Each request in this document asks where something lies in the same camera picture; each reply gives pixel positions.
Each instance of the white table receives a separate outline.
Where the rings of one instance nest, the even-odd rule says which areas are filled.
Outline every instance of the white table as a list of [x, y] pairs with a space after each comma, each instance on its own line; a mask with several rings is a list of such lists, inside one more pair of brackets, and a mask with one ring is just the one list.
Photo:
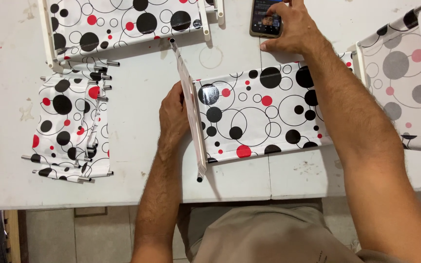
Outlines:
[[[342, 51], [419, 2], [307, 0], [306, 4], [321, 30]], [[278, 55], [277, 62], [271, 54], [260, 53], [260, 40], [248, 34], [249, 1], [225, 0], [225, 12], [224, 27], [219, 28], [215, 20], [210, 25], [212, 43], [206, 43], [201, 32], [176, 37], [195, 78], [296, 60]], [[34, 0], [0, 0], [0, 209], [137, 204], [156, 150], [161, 100], [179, 79], [168, 47], [167, 41], [154, 40], [102, 54], [121, 62], [121, 67], [108, 70], [114, 88], [108, 92], [108, 130], [115, 175], [98, 178], [93, 184], [50, 180], [32, 174], [35, 164], [20, 158], [30, 152], [38, 122], [40, 109], [33, 102], [42, 84], [39, 77], [50, 74], [44, 63], [38, 7]], [[190, 137], [182, 152], [184, 202], [344, 194], [342, 169], [336, 168], [338, 157], [332, 146], [212, 164], [202, 183], [196, 182]], [[412, 184], [421, 188], [421, 152], [407, 152], [407, 157]]]

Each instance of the hand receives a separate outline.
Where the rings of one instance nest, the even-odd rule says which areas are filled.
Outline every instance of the hand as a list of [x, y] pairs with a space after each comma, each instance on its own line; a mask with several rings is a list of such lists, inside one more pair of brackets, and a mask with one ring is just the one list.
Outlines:
[[279, 38], [270, 39], [260, 46], [262, 51], [286, 51], [301, 55], [313, 54], [319, 48], [331, 46], [311, 19], [303, 0], [284, 0], [273, 4], [268, 15], [280, 15], [284, 22]]
[[176, 82], [168, 92], [159, 110], [160, 138], [159, 147], [176, 149], [183, 135], [190, 129], [188, 111], [184, 101], [181, 82]]

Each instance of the phone screen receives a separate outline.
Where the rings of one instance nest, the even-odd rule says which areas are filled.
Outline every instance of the phone screen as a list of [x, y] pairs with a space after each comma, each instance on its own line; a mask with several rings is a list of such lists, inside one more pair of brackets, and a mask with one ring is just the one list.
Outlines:
[[251, 30], [255, 33], [264, 33], [268, 35], [278, 35], [280, 32], [280, 16], [274, 14], [266, 15], [267, 10], [273, 4], [282, 2], [282, 0], [254, 0], [253, 19]]

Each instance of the person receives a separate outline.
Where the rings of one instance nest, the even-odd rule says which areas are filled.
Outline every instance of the person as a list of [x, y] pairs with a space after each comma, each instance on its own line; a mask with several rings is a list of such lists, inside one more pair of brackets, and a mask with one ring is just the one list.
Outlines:
[[316, 200], [180, 206], [178, 145], [189, 124], [178, 82], [159, 111], [161, 134], [138, 207], [132, 263], [172, 262], [177, 222], [188, 260], [194, 263], [421, 263], [421, 204], [407, 178], [394, 126], [338, 59], [303, 0], [284, 2], [289, 5], [277, 3], [268, 10], [268, 15], [282, 17], [281, 37], [267, 40], [260, 49], [305, 58], [342, 162], [362, 250], [354, 254], [336, 240]]
[[272, 15], [266, 15], [261, 19], [261, 22], [265, 26], [272, 26], [273, 18]]

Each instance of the smartphone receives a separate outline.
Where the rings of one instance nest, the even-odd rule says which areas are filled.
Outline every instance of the smartphone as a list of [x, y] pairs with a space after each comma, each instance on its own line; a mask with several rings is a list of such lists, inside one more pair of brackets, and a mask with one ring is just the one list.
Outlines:
[[273, 4], [282, 0], [253, 0], [249, 34], [255, 37], [278, 38], [282, 33], [282, 19], [279, 15], [266, 15]]

